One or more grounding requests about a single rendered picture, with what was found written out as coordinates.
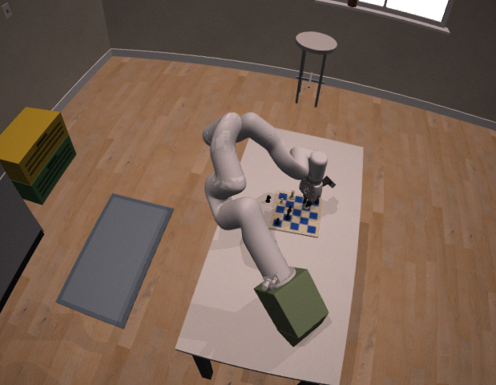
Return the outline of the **blue and cream chessboard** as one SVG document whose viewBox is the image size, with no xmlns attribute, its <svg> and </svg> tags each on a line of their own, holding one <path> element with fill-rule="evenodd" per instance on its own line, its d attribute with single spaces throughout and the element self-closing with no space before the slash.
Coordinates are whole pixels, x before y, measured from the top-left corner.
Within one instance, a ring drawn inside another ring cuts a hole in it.
<svg viewBox="0 0 496 385">
<path fill-rule="evenodd" d="M 309 209 L 304 209 L 303 195 L 294 193 L 294 200 L 290 200 L 291 192 L 281 190 L 276 191 L 276 198 L 273 205 L 272 216 L 269 224 L 269 229 L 275 229 L 288 233 L 295 233 L 309 237 L 318 237 L 320 220 L 321 220 L 321 207 L 323 198 L 319 199 L 319 204 L 313 203 Z M 281 198 L 284 198 L 283 204 L 280 204 Z M 287 216 L 287 210 L 292 206 L 290 213 L 290 220 L 284 219 Z M 276 219 L 280 218 L 279 225 L 275 225 Z"/>
</svg>

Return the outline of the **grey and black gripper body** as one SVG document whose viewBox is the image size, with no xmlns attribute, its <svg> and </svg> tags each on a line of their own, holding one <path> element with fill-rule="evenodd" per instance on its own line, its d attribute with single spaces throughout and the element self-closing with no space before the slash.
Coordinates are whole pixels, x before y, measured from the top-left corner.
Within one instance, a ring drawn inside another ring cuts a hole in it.
<svg viewBox="0 0 496 385">
<path fill-rule="evenodd" d="M 321 198 L 322 188 L 323 188 L 322 182 L 318 185 L 313 185 L 308 183 L 305 179 L 300 181 L 300 186 L 299 186 L 300 191 L 312 203 L 316 201 L 318 195 L 319 195 L 319 199 Z"/>
</svg>

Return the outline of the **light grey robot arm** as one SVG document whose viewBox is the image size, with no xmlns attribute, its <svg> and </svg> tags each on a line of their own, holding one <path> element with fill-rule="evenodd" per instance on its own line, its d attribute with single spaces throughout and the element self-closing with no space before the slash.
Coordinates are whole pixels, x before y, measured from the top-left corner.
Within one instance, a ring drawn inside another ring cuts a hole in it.
<svg viewBox="0 0 496 385">
<path fill-rule="evenodd" d="M 333 188 L 336 184 L 327 176 L 323 179 L 328 163 L 325 153 L 302 147 L 294 147 L 289 152 L 282 134 L 256 113 L 239 116 L 229 112 L 204 129 L 203 139 L 210 146 L 215 169 L 204 185 L 213 217 L 221 229 L 241 228 L 243 242 L 265 280 L 262 289 L 272 290 L 292 280 L 296 270 L 288 267 L 259 202 L 252 197 L 232 200 L 232 196 L 246 188 L 236 143 L 247 138 L 265 148 L 277 167 L 291 178 L 306 179 L 313 185 L 322 182 L 323 187 L 328 184 Z"/>
</svg>

